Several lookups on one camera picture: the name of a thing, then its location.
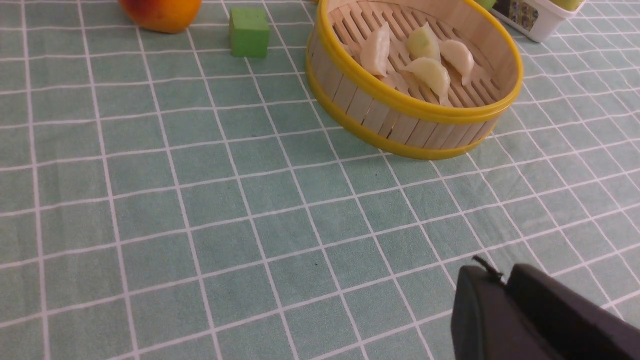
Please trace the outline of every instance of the dumpling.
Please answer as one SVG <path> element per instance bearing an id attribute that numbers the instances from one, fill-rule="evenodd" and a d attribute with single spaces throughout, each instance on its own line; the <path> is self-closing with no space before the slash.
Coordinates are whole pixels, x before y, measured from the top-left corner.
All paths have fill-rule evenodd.
<path id="1" fill-rule="evenodd" d="M 391 29 L 385 22 L 376 31 L 373 31 L 360 51 L 360 64 L 372 75 L 387 76 L 387 58 L 391 42 Z"/>
<path id="2" fill-rule="evenodd" d="M 409 35 L 406 48 L 415 59 L 430 58 L 440 61 L 438 37 L 436 37 L 433 30 L 431 30 L 428 22 Z"/>
<path id="3" fill-rule="evenodd" d="M 449 92 L 451 78 L 447 69 L 439 61 L 429 58 L 417 58 L 411 64 L 405 66 L 404 69 L 411 72 L 418 80 L 427 84 L 440 99 L 440 105 L 449 103 L 447 93 Z"/>
<path id="4" fill-rule="evenodd" d="M 469 85 L 475 62 L 466 45 L 455 40 L 445 40 L 440 43 L 440 54 L 460 73 L 462 85 Z"/>

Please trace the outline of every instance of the steamer basket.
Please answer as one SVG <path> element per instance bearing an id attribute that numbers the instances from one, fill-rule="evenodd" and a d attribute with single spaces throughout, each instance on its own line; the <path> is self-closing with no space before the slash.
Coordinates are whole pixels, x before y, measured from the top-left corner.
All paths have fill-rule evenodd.
<path id="1" fill-rule="evenodd" d="M 402 71 L 404 43 L 429 21 L 440 40 L 462 41 L 476 61 L 462 86 L 450 64 L 452 107 Z M 389 76 L 366 72 L 349 54 L 385 21 L 391 27 Z M 445 159 L 480 144 L 516 99 L 523 68 L 511 36 L 473 0 L 321 0 L 307 46 L 307 79 L 318 102 L 345 129 L 380 149 L 417 159 Z"/>

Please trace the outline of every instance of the white plastic container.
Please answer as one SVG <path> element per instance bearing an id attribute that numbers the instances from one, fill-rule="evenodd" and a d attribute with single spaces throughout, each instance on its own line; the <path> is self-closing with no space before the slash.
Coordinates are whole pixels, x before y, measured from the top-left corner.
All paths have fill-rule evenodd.
<path id="1" fill-rule="evenodd" d="M 543 42 L 553 35 L 560 23 L 577 14 L 569 12 L 549 0 L 498 0 L 491 13 L 535 42 Z"/>

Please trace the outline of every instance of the foam block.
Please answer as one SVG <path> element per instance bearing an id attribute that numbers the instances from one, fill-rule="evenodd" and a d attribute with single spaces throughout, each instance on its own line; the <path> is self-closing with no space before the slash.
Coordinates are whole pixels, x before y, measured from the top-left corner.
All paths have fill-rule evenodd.
<path id="1" fill-rule="evenodd" d="M 264 9 L 232 8 L 229 16 L 231 55 L 264 58 L 269 44 L 269 22 Z"/>

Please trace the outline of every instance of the white grid line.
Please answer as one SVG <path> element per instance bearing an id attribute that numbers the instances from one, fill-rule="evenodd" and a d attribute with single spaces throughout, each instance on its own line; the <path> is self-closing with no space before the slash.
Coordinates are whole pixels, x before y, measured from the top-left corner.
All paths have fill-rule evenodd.
<path id="1" fill-rule="evenodd" d="M 20 21 L 22 22 L 22 47 L 24 51 L 24 57 L 29 57 L 29 49 L 27 48 L 27 22 L 26 11 L 24 7 L 24 1 L 20 2 Z M 45 281 L 45 269 L 44 269 L 44 250 L 42 246 L 42 221 L 40 217 L 40 189 L 38 185 L 38 167 L 36 164 L 36 149 L 35 149 L 35 135 L 33 132 L 33 104 L 31 102 L 31 74 L 29 71 L 29 62 L 24 62 L 25 69 L 25 82 L 27 88 L 27 114 L 29 122 L 29 151 L 31 158 L 31 172 L 33 181 L 33 200 L 35 208 L 35 226 L 36 226 L 36 246 L 38 253 L 38 276 L 39 280 L 39 292 L 40 292 L 40 316 L 42 317 L 42 347 L 44 353 L 44 360 L 51 359 L 51 346 L 49 343 L 49 318 L 46 315 L 47 311 L 47 292 Z"/>
<path id="2" fill-rule="evenodd" d="M 586 96 L 586 94 L 582 94 L 582 95 L 567 95 L 566 98 L 571 98 L 571 97 L 584 97 Z M 514 104 L 520 105 L 520 104 L 541 104 L 541 103 L 545 103 L 545 102 L 553 102 L 553 101 L 557 101 L 557 100 L 562 100 L 564 99 L 563 97 L 558 97 L 558 98 L 554 98 L 554 99 L 549 99 L 549 100 L 544 100 L 544 101 L 518 101 L 515 102 Z M 271 105 L 277 105 L 277 104 L 314 104 L 315 100 L 312 101 L 308 101 L 308 100 L 299 100 L 299 101 L 277 101 L 277 102 L 267 102 L 266 104 L 268 106 Z M 249 104 L 249 105 L 244 105 L 244 107 L 242 106 L 229 106 L 226 108 L 222 108 L 222 107 L 218 107 L 219 110 L 229 110 L 229 109 L 243 109 L 243 108 L 258 108 L 258 107 L 262 107 L 261 104 Z M 185 108 L 185 109 L 179 109 L 179 110 L 165 110 L 165 111 L 161 111 L 162 114 L 166 114 L 166 113 L 180 113 L 180 112 L 187 112 L 187 111 L 207 111 L 207 110 L 213 110 L 212 108 Z M 587 124 L 589 122 L 594 122 L 596 120 L 603 120 L 603 119 L 615 119 L 618 117 L 628 117 L 630 115 L 635 115 L 640 113 L 640 110 L 637 111 L 630 111 L 628 113 L 622 113 L 622 114 L 615 114 L 615 115 L 605 115 L 605 116 L 601 116 L 601 117 L 594 117 L 592 119 L 586 119 L 586 120 L 579 120 L 579 121 L 571 121 L 571 122 L 565 122 L 562 124 L 558 124 L 558 125 L 549 125 L 549 126 L 540 126 L 540 127 L 529 127 L 527 129 L 519 129 L 519 130 L 513 130 L 513 131 L 508 131 L 505 133 L 492 133 L 489 136 L 487 136 L 487 139 L 491 139 L 491 138 L 500 138 L 503 136 L 507 136 L 507 135 L 513 135 L 513 134 L 518 134 L 518 133 L 524 133 L 524 132 L 535 132 L 538 130 L 546 130 L 546 129 L 555 129 L 555 128 L 561 128 L 561 127 L 566 127 L 566 126 L 571 126 L 571 125 L 576 125 L 576 124 Z M 156 113 L 140 113 L 140 114 L 136 114 L 136 115 L 127 115 L 127 116 L 118 116 L 118 117 L 102 117 L 101 121 L 119 121 L 119 120 L 137 120 L 137 119 L 142 119 L 144 117 L 149 117 L 149 116 L 155 116 Z M 52 125 L 81 125 L 81 124 L 91 124 L 95 122 L 95 119 L 81 119 L 81 120 L 48 120 L 48 121 L 39 121 L 39 122 L 35 122 L 33 124 L 34 127 L 36 126 L 52 126 Z M 0 125 L 0 130 L 2 129 L 18 129 L 21 127 L 29 127 L 29 124 L 16 124 L 16 125 Z M 342 129 L 340 126 L 333 126 L 333 127 L 326 127 L 325 129 L 327 130 L 337 130 L 337 129 Z M 300 135 L 300 134 L 306 134 L 306 133 L 314 133 L 314 132 L 320 132 L 323 131 L 323 129 L 321 127 L 317 128 L 317 129 L 310 129 L 310 130 L 304 130 L 304 131 L 291 131 L 291 132 L 287 132 L 287 133 L 281 133 L 280 136 L 288 136 L 288 135 Z M 267 138 L 275 138 L 275 134 L 271 134 L 271 135 L 262 135 L 262 136 L 252 136 L 250 138 L 234 138 L 234 139 L 227 139 L 228 142 L 243 142 L 243 141 L 248 141 L 248 140 L 263 140 L 263 139 L 267 139 Z M 629 140 L 640 140 L 640 138 L 631 138 L 631 137 L 627 137 Z M 185 148 L 185 147 L 194 147 L 194 146 L 199 146 L 199 145 L 211 145 L 211 144 L 215 144 L 215 143 L 223 143 L 222 140 L 213 140 L 213 141 L 209 141 L 209 142 L 198 142 L 198 143 L 189 143 L 189 144 L 184 144 L 184 145 L 173 145 L 170 146 L 171 150 L 175 150 L 175 149 L 181 149 L 181 148 Z M 128 154 L 137 154 L 137 153 L 141 153 L 141 152 L 153 152 L 153 151 L 161 151 L 160 148 L 158 149 L 148 149 L 148 150 L 134 150 L 134 151 L 122 151 L 122 152 L 114 152 L 114 153 L 110 153 L 107 154 L 107 157 L 111 157 L 111 156 L 119 156 L 119 155 L 128 155 Z M 90 160 L 91 157 L 89 158 L 70 158 L 69 160 Z M 52 161 L 46 161 L 46 162 L 41 162 L 38 163 L 38 165 L 43 165 L 46 163 L 53 163 L 55 161 L 66 161 L 67 159 L 59 159 L 59 160 L 52 160 Z M 0 168 L 0 171 L 3 171 L 3 169 L 5 170 L 11 170 L 14 168 L 19 168 L 20 166 L 16 166 L 16 167 L 3 167 Z"/>
<path id="3" fill-rule="evenodd" d="M 283 50 L 288 50 L 291 47 L 282 47 L 281 49 Z M 583 53 L 600 53 L 602 54 L 604 51 L 606 50 L 601 50 L 601 49 L 594 49 L 594 50 L 588 50 L 588 51 L 584 51 Z M 541 54 L 541 55 L 537 55 L 538 57 L 542 57 L 542 56 L 551 56 L 551 57 L 556 57 L 556 55 L 559 54 Z M 85 58 L 85 56 L 75 56 L 74 58 Z M 24 58 L 11 58 L 12 62 L 24 62 Z M 589 74 L 589 73 L 595 73 L 598 74 L 599 72 L 612 72 L 612 71 L 619 71 L 619 70 L 634 70 L 634 69 L 640 69 L 639 67 L 622 67 L 622 68 L 618 68 L 618 69 L 591 69 L 589 68 L 589 70 L 580 70 L 580 71 L 575 71 L 575 72 L 569 72 L 569 73 L 562 73 L 562 74 L 534 74 L 534 75 L 527 75 L 524 76 L 524 79 L 534 79 L 534 78 L 563 78 L 567 75 L 572 75 L 572 74 Z M 272 77 L 277 77 L 277 76 L 284 76 L 284 75 L 304 75 L 304 72 L 300 72 L 300 71 L 294 71 L 294 72 L 274 72 L 274 73 L 268 73 L 268 74 L 253 74 L 253 75 L 249 75 L 249 74 L 239 74 L 239 75 L 215 75 L 215 76 L 205 76 L 205 79 L 243 79 L 243 78 L 272 78 Z M 49 86 L 41 86 L 38 88 L 31 88 L 30 91 L 32 92 L 46 92 L 46 91 L 51 91 L 51 90 L 63 90 L 63 89 L 84 89 L 84 88 L 89 88 L 91 86 L 95 87 L 95 88 L 114 88 L 114 87 L 126 87 L 126 86 L 140 86 L 140 85 L 151 85 L 151 84 L 160 84 L 160 83 L 171 83 L 174 81 L 197 81 L 197 80 L 201 80 L 202 78 L 196 77 L 196 76 L 181 76 L 181 77 L 174 77 L 174 78 L 166 78 L 166 79 L 155 79 L 155 80 L 151 80 L 151 81 L 129 81 L 129 82 L 114 82 L 114 83 L 105 83 L 105 82 L 100 82 L 100 83 L 94 83 L 94 84 L 89 84 L 89 83 L 81 83 L 81 84 L 58 84 L 58 85 L 49 85 Z M 637 87 L 633 87 L 631 85 L 629 85 L 628 89 L 618 89 L 618 90 L 609 90 L 606 92 L 592 92 L 590 93 L 591 95 L 604 95 L 604 94 L 614 94 L 616 92 L 629 92 L 629 91 L 636 91 L 636 90 L 640 90 L 640 86 Z M 0 91 L 0 95 L 16 95 L 16 94 L 24 94 L 26 93 L 27 90 L 23 89 L 23 90 L 2 90 Z M 555 98 L 550 98 L 550 99 L 540 99 L 537 102 L 550 102 L 553 100 L 559 100 L 559 99 L 563 99 L 565 97 L 579 97 L 579 96 L 583 96 L 584 94 L 579 94 L 579 95 L 566 95 L 564 97 L 555 97 Z M 309 101 L 316 101 L 315 99 L 307 99 L 307 100 L 302 100 L 299 102 L 309 102 Z"/>
<path id="4" fill-rule="evenodd" d="M 222 4 L 222 8 L 225 11 L 225 15 L 229 19 L 230 18 L 230 14 L 229 14 L 229 12 L 227 10 L 227 7 L 224 5 L 224 3 Z M 191 32 L 189 30 L 187 30 L 187 32 L 189 34 L 189 39 L 191 39 Z M 262 94 L 260 93 L 260 88 L 258 87 L 257 80 L 255 79 L 255 76 L 253 75 L 253 72 L 251 71 L 251 68 L 249 67 L 249 61 L 247 59 L 244 59 L 244 62 L 245 62 L 245 65 L 247 66 L 247 68 L 249 70 L 249 73 L 251 74 L 254 86 L 256 87 L 256 90 L 258 91 L 258 95 L 259 95 L 259 97 L 261 99 L 262 107 L 265 109 L 265 111 L 267 111 L 267 107 L 264 104 L 264 99 L 262 98 Z M 206 87 L 207 87 L 207 93 L 210 96 L 211 104 L 215 107 L 214 101 L 213 101 L 213 97 L 211 95 L 211 90 L 209 88 L 209 84 L 208 84 L 208 82 L 206 82 L 206 80 L 204 80 L 204 81 L 205 81 L 205 84 L 206 84 Z M 238 176 L 238 169 L 237 169 L 236 164 L 234 163 L 233 155 L 231 153 L 231 149 L 228 146 L 228 144 L 227 144 L 227 151 L 228 151 L 229 159 L 231 161 L 231 165 L 232 165 L 232 167 L 234 169 L 234 175 Z M 251 223 L 251 227 L 252 227 L 252 230 L 253 230 L 253 235 L 255 237 L 255 240 L 256 240 L 257 245 L 258 245 L 258 249 L 260 251 L 260 257 L 262 258 L 263 266 L 264 266 L 264 269 L 265 269 L 265 271 L 267 273 L 267 278 L 269 279 L 269 285 L 271 286 L 271 291 L 273 292 L 273 297 L 274 297 L 275 302 L 276 302 L 276 307 L 277 307 L 277 310 L 278 310 L 278 314 L 280 315 L 280 320 L 282 321 L 282 325 L 284 327 L 285 335 L 287 337 L 287 342 L 289 343 L 289 348 L 291 349 L 291 354 L 293 355 L 294 360 L 298 360 L 300 357 L 298 356 L 298 351 L 296 349 L 296 344 L 293 341 L 293 337 L 291 335 L 291 330 L 289 328 L 289 323 L 287 321 L 286 316 L 284 315 L 284 310 L 282 309 L 282 301 L 280 300 L 280 294 L 278 293 L 278 289 L 276 288 L 275 281 L 273 280 L 273 275 L 271 274 L 271 269 L 269 267 L 268 262 L 266 261 L 267 257 L 266 257 L 266 254 L 264 252 L 264 247 L 262 246 L 262 242 L 260 240 L 260 234 L 258 233 L 258 230 L 257 230 L 257 228 L 255 226 L 255 222 L 251 218 L 252 211 L 251 211 L 251 208 L 249 207 L 249 202 L 247 200 L 246 194 L 244 192 L 244 187 L 242 185 L 242 181 L 240 181 L 240 178 L 238 178 L 237 183 L 238 183 L 238 187 L 240 189 L 240 194 L 241 194 L 241 196 L 243 198 L 243 202 L 244 202 L 244 206 L 246 208 L 246 212 L 247 212 L 248 216 L 250 217 L 250 223 Z"/>
<path id="5" fill-rule="evenodd" d="M 147 61 L 147 55 L 145 54 L 145 47 L 144 44 L 142 42 L 142 36 L 140 35 L 140 29 L 136 29 L 137 35 L 138 35 L 138 43 L 140 45 L 140 51 L 142 52 L 142 60 L 143 63 L 145 65 L 145 70 L 147 72 L 147 78 L 149 80 L 149 82 L 152 82 L 152 76 L 151 76 L 151 70 L 149 69 L 149 64 Z M 163 137 L 163 142 L 164 142 L 164 148 L 166 149 L 166 155 L 169 159 L 169 168 L 171 170 L 171 175 L 172 175 L 172 179 L 173 179 L 173 184 L 175 186 L 175 190 L 178 196 L 178 204 L 180 206 L 180 214 L 182 215 L 182 221 L 184 223 L 184 227 L 186 229 L 186 233 L 187 233 L 187 238 L 189 241 L 189 249 L 191 251 L 191 256 L 193 258 L 193 264 L 195 266 L 195 270 L 196 270 L 196 275 L 198 277 L 198 287 L 200 288 L 200 294 L 202 296 L 202 302 L 204 305 L 204 309 L 205 309 L 205 315 L 207 317 L 207 323 L 209 325 L 209 328 L 211 330 L 211 339 L 213 340 L 213 346 L 214 349 L 216 351 L 216 356 L 218 358 L 218 360 L 223 360 L 222 359 L 222 353 L 220 352 L 220 344 L 218 343 L 218 337 L 216 335 L 216 333 L 214 332 L 214 329 L 216 328 L 214 321 L 213 321 L 213 315 L 211 313 L 211 306 L 209 304 L 209 298 L 207 296 L 207 290 L 205 288 L 204 285 L 204 280 L 202 279 L 202 271 L 200 269 L 200 262 L 198 261 L 198 255 L 196 253 L 196 249 L 195 249 L 195 245 L 193 243 L 193 233 L 191 232 L 190 229 L 190 225 L 189 225 L 189 218 L 187 217 L 187 211 L 186 208 L 184 206 L 184 198 L 182 197 L 182 190 L 180 189 L 180 183 L 178 180 L 178 176 L 177 173 L 175 171 L 175 165 L 173 163 L 173 156 L 171 154 L 171 150 L 169 150 L 169 140 L 167 138 L 166 135 L 166 129 L 164 128 L 164 122 L 163 122 L 163 118 L 162 118 L 162 114 L 160 113 L 160 105 L 158 103 L 158 99 L 157 99 L 157 95 L 156 95 L 156 90 L 154 88 L 154 85 L 151 84 L 151 96 L 153 98 L 154 101 L 154 107 L 156 108 L 157 111 L 157 116 L 158 116 L 158 121 L 160 123 L 160 130 L 162 133 L 162 137 Z M 136 356 L 139 356 L 139 351 L 135 351 Z"/>
<path id="6" fill-rule="evenodd" d="M 118 267 L 120 271 L 120 280 L 122 282 L 122 291 L 124 294 L 125 310 L 127 312 L 127 324 L 129 326 L 129 336 L 131 338 L 131 347 L 134 352 L 138 351 L 138 338 L 136 337 L 136 328 L 133 321 L 133 311 L 131 309 L 131 296 L 129 295 L 129 281 L 127 280 L 127 272 L 124 266 L 124 258 L 122 255 L 122 244 L 120 243 L 120 228 L 118 226 L 118 220 L 116 217 L 115 202 L 113 199 L 113 189 L 111 187 L 111 177 L 109 175 L 109 165 L 107 163 L 106 150 L 104 146 L 104 136 L 102 134 L 102 122 L 100 121 L 100 110 L 98 105 L 98 98 L 95 92 L 95 86 L 93 85 L 93 71 L 91 61 L 89 59 L 89 45 L 84 31 L 84 17 L 82 12 L 81 0 L 77 0 L 77 8 L 79 14 L 80 26 L 82 27 L 83 34 L 83 46 L 86 56 L 86 66 L 89 75 L 89 84 L 91 84 L 91 96 L 93 102 L 93 114 L 95 116 L 95 122 L 98 132 L 98 141 L 100 143 L 100 159 L 102 160 L 102 168 L 104 171 L 104 181 L 107 188 L 107 198 L 109 199 L 109 211 L 111 213 L 111 223 L 113 226 L 113 236 L 115 238 L 115 247 L 118 255 Z M 134 357 L 135 360 L 140 360 L 139 356 Z"/>
<path id="7" fill-rule="evenodd" d="M 269 11 L 269 8 L 266 5 L 266 2 L 264 0 L 262 0 L 262 5 L 263 5 L 264 9 L 266 10 L 268 17 L 271 19 L 271 22 L 274 22 L 273 16 L 272 16 L 271 12 Z M 304 9 L 304 11 L 307 14 L 307 17 L 309 18 L 309 20 L 311 22 L 313 22 L 314 20 L 310 16 L 310 14 L 308 13 L 307 8 L 304 6 L 304 4 L 300 3 L 300 5 Z M 280 31 L 279 31 L 279 29 L 277 27 L 275 27 L 275 31 L 276 31 L 276 34 L 278 35 L 278 38 L 280 38 L 280 41 L 284 44 L 284 40 L 282 38 L 282 35 L 280 34 Z M 291 57 L 291 54 L 289 53 L 289 50 L 285 49 L 285 52 L 287 53 L 287 57 L 289 58 L 291 66 L 294 69 L 296 69 L 296 64 L 293 61 L 293 58 Z M 300 86 L 302 87 L 302 89 L 303 89 L 303 91 L 305 93 L 306 98 L 311 100 L 311 96 L 309 96 L 309 93 L 307 91 L 307 88 L 305 87 L 305 83 L 302 80 L 301 76 L 297 75 L 297 77 L 298 77 L 298 81 L 300 83 Z M 314 115 L 316 116 L 317 121 L 320 123 L 320 125 L 324 129 L 324 124 L 322 123 L 322 120 L 320 119 L 320 116 L 317 113 L 317 110 L 315 109 L 315 107 L 313 108 L 313 111 L 314 111 Z M 416 317 L 415 317 L 415 314 L 413 313 L 413 309 L 409 305 L 409 303 L 408 303 L 408 301 L 406 299 L 406 295 L 402 291 L 402 288 L 400 287 L 400 284 L 397 281 L 397 277 L 394 274 L 393 269 L 391 269 L 391 266 L 390 266 L 390 264 L 388 262 L 388 259 L 387 259 L 386 255 L 384 254 L 384 252 L 382 251 L 382 248 L 380 247 L 380 243 L 378 241 L 378 237 L 375 235 L 375 232 L 374 232 L 374 230 L 373 230 L 373 228 L 371 226 L 371 223 L 369 222 L 369 219 L 367 218 L 367 215 L 366 215 L 366 213 L 365 213 L 365 211 L 364 211 L 364 209 L 362 207 L 362 204 L 360 203 L 360 200 L 358 199 L 358 197 L 356 197 L 356 191 L 354 190 L 353 185 L 351 184 L 351 180 L 350 180 L 349 176 L 347 175 L 347 172 L 344 169 L 344 165 L 340 161 L 340 157 L 338 156 L 338 154 L 337 154 L 337 152 L 335 150 L 335 147 L 333 146 L 333 143 L 331 141 L 331 138 L 329 137 L 329 134 L 326 132 L 326 130 L 324 130 L 324 135 L 325 135 L 325 138 L 326 138 L 327 142 L 329 143 L 329 147 L 330 147 L 330 149 L 331 149 L 331 151 L 333 153 L 333 156 L 335 157 L 336 160 L 338 160 L 338 165 L 340 167 L 340 171 L 342 172 L 342 175 L 344 176 L 344 178 L 345 178 L 345 180 L 347 182 L 347 185 L 349 186 L 349 191 L 351 192 L 352 195 L 355 196 L 356 205 L 358 206 L 358 208 L 359 208 L 359 210 L 360 210 L 360 212 L 362 214 L 362 218 L 364 219 L 365 224 L 367 225 L 367 228 L 368 228 L 369 232 L 372 234 L 373 240 L 374 240 L 374 242 L 376 244 L 376 248 L 377 248 L 378 252 L 380 253 L 380 255 L 382 256 L 382 259 L 383 259 L 383 261 L 385 263 L 387 271 L 392 275 L 392 280 L 393 280 L 394 285 L 395 285 L 396 289 L 398 290 L 398 292 L 399 292 L 399 294 L 400 294 L 400 296 L 401 296 L 401 298 L 402 298 L 402 300 L 404 302 L 404 306 L 408 310 L 409 315 L 411 316 L 411 319 L 415 322 L 416 321 Z M 347 307 L 346 301 L 344 301 L 344 306 L 346 308 L 346 311 L 349 311 L 349 308 Z M 356 336 L 358 338 L 358 342 L 361 344 L 360 345 L 360 349 L 362 351 L 362 355 L 365 357 L 365 359 L 368 359 L 368 355 L 367 355 L 366 349 L 364 348 L 364 345 L 362 344 L 362 340 L 360 339 L 360 334 L 358 333 L 357 326 L 356 326 L 355 322 L 353 322 L 353 327 L 354 327 L 354 330 L 356 332 Z M 424 347 L 426 349 L 426 352 L 429 355 L 429 358 L 433 359 L 433 355 L 431 353 L 431 350 L 429 349 L 429 345 L 427 344 L 427 341 L 424 338 L 424 335 L 420 331 L 420 328 L 417 325 L 415 326 L 415 328 L 416 328 L 416 331 L 418 332 L 418 336 L 419 336 L 422 344 L 424 345 Z"/>
<path id="8" fill-rule="evenodd" d="M 268 49 L 284 49 L 285 46 L 269 46 Z M 306 49 L 305 46 L 286 46 L 289 49 Z M 231 50 L 225 48 L 219 49 L 198 49 L 197 53 L 230 53 Z M 193 54 L 193 50 L 184 50 L 184 49 L 171 49 L 171 50 L 149 50 L 145 51 L 147 55 L 158 55 L 158 54 Z M 108 56 L 120 56 L 120 55 L 142 55 L 141 51 L 114 51 L 111 53 L 97 53 L 97 54 L 89 54 L 90 58 L 101 58 Z M 38 56 L 30 56 L 29 60 L 43 60 L 43 59 L 81 59 L 85 56 L 82 54 L 44 54 Z M 1 58 L 0 61 L 24 61 L 25 57 L 21 58 Z"/>
<path id="9" fill-rule="evenodd" d="M 269 11 L 269 8 L 266 6 L 266 3 L 264 1 L 262 1 L 261 3 L 262 3 L 263 8 L 266 11 L 266 14 L 267 14 L 269 20 L 272 23 L 275 23 L 275 20 L 274 20 L 274 18 L 272 16 L 271 12 Z M 277 26 L 274 26 L 274 29 L 275 29 L 275 35 L 277 35 L 280 43 L 281 44 L 285 44 L 285 41 L 282 38 L 282 35 L 280 34 L 280 31 L 278 30 Z M 298 79 L 300 79 L 300 72 L 296 68 L 296 64 L 293 61 L 293 58 L 291 58 L 291 54 L 289 53 L 289 50 L 287 50 L 286 47 L 285 47 L 284 50 L 285 50 L 285 53 L 286 53 L 286 55 L 287 55 L 287 57 L 289 59 L 291 67 L 294 69 L 294 71 L 296 71 L 296 76 L 298 77 Z M 249 61 L 247 59 L 245 59 L 245 63 L 247 65 L 247 67 L 249 68 L 249 71 L 253 74 L 253 71 L 251 70 L 251 65 L 250 65 L 250 63 L 249 63 Z M 262 96 L 262 92 L 260 91 L 260 86 L 258 85 L 258 82 L 257 82 L 256 78 L 253 79 L 253 83 L 254 83 L 257 91 L 258 91 L 258 94 L 260 96 L 260 100 L 264 104 L 264 97 Z M 302 89 L 305 91 L 305 94 L 306 94 L 307 92 L 306 92 L 306 89 L 304 88 L 304 83 L 302 83 L 301 81 L 300 81 L 300 86 L 302 87 Z M 275 123 L 273 122 L 273 119 L 271 118 L 271 114 L 270 114 L 267 106 L 264 106 L 264 110 L 265 110 L 265 112 L 267 114 L 267 117 L 269 118 L 269 122 L 271 123 L 271 127 L 273 128 L 274 133 L 278 134 L 278 130 L 277 130 L 276 126 L 275 126 Z M 317 120 L 319 121 L 319 124 L 321 126 L 322 131 L 326 132 L 324 130 L 324 125 L 322 124 L 320 119 L 317 118 Z M 280 139 L 279 135 L 277 136 L 277 139 L 278 139 L 278 145 L 280 146 L 280 150 L 284 154 L 285 160 L 287 162 L 287 166 L 290 169 L 291 176 L 293 178 L 294 184 L 296 185 L 296 190 L 298 191 L 298 195 L 300 196 L 300 199 L 302 201 L 303 207 L 305 209 L 305 213 L 307 214 L 307 218 L 309 219 L 309 222 L 311 223 L 311 227 L 312 227 L 312 230 L 314 232 L 314 236 L 316 237 L 316 241 L 318 242 L 319 248 L 320 248 L 320 250 L 321 250 L 321 252 L 323 254 L 324 261 L 326 262 L 327 267 L 329 269 L 329 273 L 330 273 L 330 275 L 332 277 L 333 284 L 334 284 L 334 286 L 336 287 L 336 289 L 339 292 L 340 302 L 342 303 L 342 306 L 345 309 L 347 317 L 349 318 L 349 323 L 351 324 L 351 328 L 353 329 L 354 335 L 356 336 L 356 340 L 358 342 L 361 342 L 362 341 L 362 336 L 360 335 L 360 331 L 358 329 L 358 326 L 357 326 L 357 324 L 355 322 L 355 319 L 353 318 L 353 314 L 351 313 L 351 309 L 349 308 L 349 304 L 346 301 L 346 298 L 344 296 L 344 292 L 342 290 L 342 286 L 340 285 L 340 282 L 338 281 L 338 278 L 335 275 L 335 270 L 333 269 L 333 265 L 331 263 L 331 260 L 329 259 L 329 256 L 326 253 L 326 249 L 325 249 L 326 245 L 322 242 L 320 234 L 318 233 L 318 230 L 317 230 L 317 227 L 316 227 L 316 223 L 315 223 L 313 217 L 311 216 L 311 211 L 309 209 L 307 200 L 306 200 L 306 198 L 305 198 L 305 196 L 304 196 L 304 194 L 302 192 L 302 189 L 300 188 L 300 183 L 299 183 L 298 178 L 297 178 L 297 176 L 296 176 L 296 174 L 295 174 L 295 172 L 293 170 L 293 165 L 291 163 L 291 160 L 289 159 L 289 156 L 287 155 L 287 151 L 286 151 L 286 149 L 285 149 L 285 147 L 284 147 L 284 145 L 282 143 L 282 140 Z M 368 356 L 366 350 L 364 349 L 364 346 L 360 346 L 360 351 L 362 352 L 362 355 L 363 355 L 364 359 L 368 360 L 369 356 Z"/>

